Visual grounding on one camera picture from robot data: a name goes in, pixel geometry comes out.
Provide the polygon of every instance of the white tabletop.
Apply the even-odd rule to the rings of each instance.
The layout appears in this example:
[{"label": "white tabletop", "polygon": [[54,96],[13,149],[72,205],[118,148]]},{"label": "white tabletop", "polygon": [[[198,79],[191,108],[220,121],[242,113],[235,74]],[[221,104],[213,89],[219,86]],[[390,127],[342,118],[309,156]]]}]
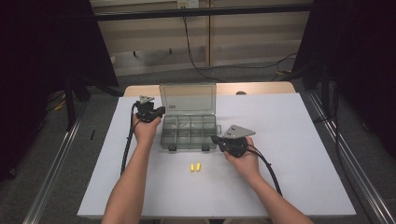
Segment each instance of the white tabletop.
[{"label": "white tabletop", "polygon": [[[119,99],[78,216],[101,218],[120,177],[132,104]],[[161,105],[157,98],[155,107]],[[256,132],[255,146],[272,163],[284,197],[311,217],[351,216],[356,212],[334,170],[298,93],[217,96],[217,123]],[[222,153],[178,151],[160,145],[162,125],[151,149],[142,217],[268,217],[259,199]],[[131,144],[130,155],[135,147]],[[200,162],[200,172],[190,164]],[[263,177],[273,184],[261,162]]]}]

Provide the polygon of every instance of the metal frame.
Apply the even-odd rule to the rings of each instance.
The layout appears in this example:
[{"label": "metal frame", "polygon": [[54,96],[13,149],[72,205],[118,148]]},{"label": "metal frame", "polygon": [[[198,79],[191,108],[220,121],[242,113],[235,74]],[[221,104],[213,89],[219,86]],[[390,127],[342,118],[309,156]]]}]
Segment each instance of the metal frame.
[{"label": "metal frame", "polygon": [[[326,118],[327,114],[322,108],[322,102],[319,100],[318,95],[315,93],[310,93],[310,99],[313,105],[315,106],[315,109],[320,114],[320,117]],[[336,135],[335,123],[332,120],[325,120],[324,125],[329,131],[332,140],[334,140],[335,142],[335,135]],[[370,179],[367,177],[366,173],[364,173],[363,169],[359,165],[358,160],[356,159],[355,155],[353,155],[352,150],[347,144],[345,138],[340,133],[338,134],[338,136],[339,136],[339,148],[340,148],[341,156],[344,159],[350,172],[355,177],[356,182],[361,188],[361,191],[363,192],[367,201],[373,208],[379,221],[384,224],[396,223],[395,218],[393,217],[388,206],[384,202],[384,199],[381,197],[378,190],[376,190]]]},{"label": "metal frame", "polygon": [[[322,7],[337,7],[336,4],[326,4]],[[314,4],[274,5],[262,7],[202,7],[186,9],[168,9],[139,12],[95,13],[94,15],[72,15],[53,17],[52,20],[65,21],[123,21],[174,17],[218,16],[236,14],[279,13],[310,11]]]},{"label": "metal frame", "polygon": [[55,186],[56,179],[59,173],[62,170],[62,166],[64,164],[64,160],[67,156],[67,152],[69,151],[74,138],[76,136],[79,124],[81,123],[81,118],[83,117],[85,110],[87,108],[88,103],[83,103],[81,109],[79,111],[78,117],[74,125],[71,127],[70,131],[64,137],[64,141],[59,148],[58,154],[51,165],[49,172],[47,174],[46,179],[43,182],[43,185],[40,188],[40,191],[35,196],[35,200],[33,204],[30,206],[29,211],[26,215],[23,224],[31,224],[38,223],[41,218],[41,215],[44,212],[44,208],[46,207],[47,201],[50,198],[50,194],[52,193],[53,187]]}]

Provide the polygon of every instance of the plastic organizer box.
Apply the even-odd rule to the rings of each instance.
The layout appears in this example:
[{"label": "plastic organizer box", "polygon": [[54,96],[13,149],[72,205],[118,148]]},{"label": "plastic organizer box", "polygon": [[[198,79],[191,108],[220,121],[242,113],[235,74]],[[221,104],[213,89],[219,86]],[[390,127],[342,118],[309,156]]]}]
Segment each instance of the plastic organizer box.
[{"label": "plastic organizer box", "polygon": [[161,85],[166,108],[161,145],[163,149],[215,149],[211,135],[217,134],[216,85]]}]

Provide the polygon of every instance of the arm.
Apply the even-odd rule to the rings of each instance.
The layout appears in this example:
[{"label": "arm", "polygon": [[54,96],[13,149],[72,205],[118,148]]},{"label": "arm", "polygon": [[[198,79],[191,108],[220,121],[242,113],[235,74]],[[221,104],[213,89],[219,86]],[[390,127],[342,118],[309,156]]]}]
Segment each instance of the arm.
[{"label": "arm", "polygon": [[[247,143],[253,146],[253,140],[249,137],[247,137]],[[256,192],[274,223],[313,223],[262,178],[256,155],[246,152],[241,158],[236,158],[225,152],[224,156]]]},{"label": "arm", "polygon": [[[134,114],[134,126],[138,122]],[[138,223],[143,209],[149,152],[161,119],[151,123],[139,122],[134,129],[137,146],[111,191],[102,223]]]}]

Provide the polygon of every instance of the person's right hand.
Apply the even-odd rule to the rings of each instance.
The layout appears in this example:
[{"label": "person's right hand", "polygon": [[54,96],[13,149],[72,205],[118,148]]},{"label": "person's right hand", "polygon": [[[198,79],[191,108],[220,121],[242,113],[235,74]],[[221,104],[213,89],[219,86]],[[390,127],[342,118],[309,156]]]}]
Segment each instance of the person's right hand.
[{"label": "person's right hand", "polygon": [[[247,137],[247,143],[249,145],[253,145],[253,140],[250,137]],[[262,177],[259,170],[259,159],[257,155],[251,152],[245,152],[245,154],[240,157],[236,158],[230,155],[228,152],[224,152],[224,156],[230,163],[233,164],[236,171],[247,181],[253,180],[257,177]]]},{"label": "person's right hand", "polygon": [[136,142],[151,143],[157,133],[157,126],[161,123],[161,118],[155,118],[151,123],[140,121],[134,114],[134,137]]}]

